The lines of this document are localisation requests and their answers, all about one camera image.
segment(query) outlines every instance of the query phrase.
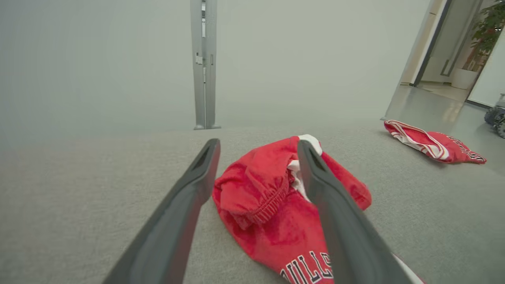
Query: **white stripe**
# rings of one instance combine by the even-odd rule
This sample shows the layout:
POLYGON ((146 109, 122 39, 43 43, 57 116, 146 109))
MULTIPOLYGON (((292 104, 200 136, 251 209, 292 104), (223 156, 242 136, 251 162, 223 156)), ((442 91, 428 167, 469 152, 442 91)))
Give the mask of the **white stripe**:
POLYGON ((304 135, 299 135, 298 138, 300 138, 300 140, 309 141, 319 156, 323 153, 323 149, 321 148, 321 145, 319 144, 319 140, 317 140, 314 136, 309 135, 309 134, 304 134, 304 135))
POLYGON ((406 143, 405 140, 400 140, 397 138, 405 145, 408 145, 414 149, 417 149, 417 147, 413 147, 410 144, 420 145, 420 146, 424 147, 429 152, 430 156, 434 159, 446 160, 449 157, 449 151, 447 150, 447 148, 444 147, 444 145, 442 145, 440 142, 438 142, 431 135, 429 135, 426 131, 424 131, 420 128, 405 124, 403 122, 397 121, 397 120, 387 120, 385 123, 393 126, 396 130, 398 130, 402 134, 402 136, 404 136, 407 139, 409 144, 406 143), (426 134, 428 139, 430 139, 435 145, 423 144, 423 143, 419 143, 419 142, 415 141, 414 139, 412 139, 410 136, 407 135, 407 133, 403 130, 403 128, 412 129, 412 130, 426 134))
POLYGON ((300 171, 300 161, 299 160, 292 160, 289 165, 287 165, 287 169, 291 173, 291 176, 293 176, 294 181, 291 184, 291 186, 301 194, 301 196, 304 197, 305 200, 310 202, 309 198, 307 197, 307 193, 305 192, 305 187, 304 187, 304 181, 301 179, 301 171, 300 171))
POLYGON ((412 271, 412 269, 410 269, 410 267, 408 267, 405 263, 403 263, 403 261, 399 259, 396 255, 393 254, 393 256, 400 265, 400 267, 405 271, 405 274, 407 274, 407 277, 410 279, 410 281, 412 281, 413 284, 424 284, 423 281, 419 279, 419 277, 412 271))

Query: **floor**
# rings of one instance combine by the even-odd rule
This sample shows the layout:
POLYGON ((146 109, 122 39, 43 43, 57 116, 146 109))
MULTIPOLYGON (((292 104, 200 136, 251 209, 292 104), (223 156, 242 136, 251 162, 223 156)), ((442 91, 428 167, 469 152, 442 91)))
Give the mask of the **floor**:
POLYGON ((488 160, 485 167, 505 176, 505 139, 484 123, 485 112, 483 108, 421 88, 401 85, 393 96, 386 118, 458 138, 488 160))
POLYGON ((458 102, 464 102, 468 97, 468 93, 470 92, 469 90, 458 89, 449 85, 428 84, 423 82, 419 84, 418 88, 458 102))

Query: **white planter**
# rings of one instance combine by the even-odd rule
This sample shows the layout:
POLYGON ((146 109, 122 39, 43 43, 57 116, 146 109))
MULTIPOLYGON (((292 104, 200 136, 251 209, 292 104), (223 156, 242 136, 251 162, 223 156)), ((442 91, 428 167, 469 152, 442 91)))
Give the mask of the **white planter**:
POLYGON ((454 76, 452 77, 451 86, 458 89, 467 90, 475 82, 477 74, 479 74, 479 72, 456 68, 454 71, 454 76))

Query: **gray carpet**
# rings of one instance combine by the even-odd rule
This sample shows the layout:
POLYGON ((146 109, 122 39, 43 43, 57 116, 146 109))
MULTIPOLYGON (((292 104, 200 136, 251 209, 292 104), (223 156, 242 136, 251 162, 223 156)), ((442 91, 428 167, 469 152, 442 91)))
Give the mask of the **gray carpet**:
MULTIPOLYGON (((306 133, 369 186, 367 216, 425 282, 505 282, 505 177, 433 162, 381 121, 363 120, 82 140, 8 155, 0 162, 0 283, 99 283, 209 138, 221 139, 220 175, 254 147, 306 133)), ((209 200, 185 282, 284 280, 248 258, 209 200)))

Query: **red clothing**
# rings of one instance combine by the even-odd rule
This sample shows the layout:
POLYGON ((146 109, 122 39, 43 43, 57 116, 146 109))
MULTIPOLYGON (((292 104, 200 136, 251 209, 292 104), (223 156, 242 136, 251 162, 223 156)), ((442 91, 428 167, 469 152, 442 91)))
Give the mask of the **red clothing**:
POLYGON ((306 197, 301 180, 300 139, 312 143, 362 210, 370 206, 367 187, 310 135, 251 150, 216 180, 213 199, 226 228, 252 259, 291 283, 333 283, 318 210, 306 197))
POLYGON ((485 164, 487 161, 479 154, 471 151, 460 140, 440 132, 425 132, 422 129, 396 120, 384 121, 384 127, 403 144, 442 163, 472 162, 485 164))

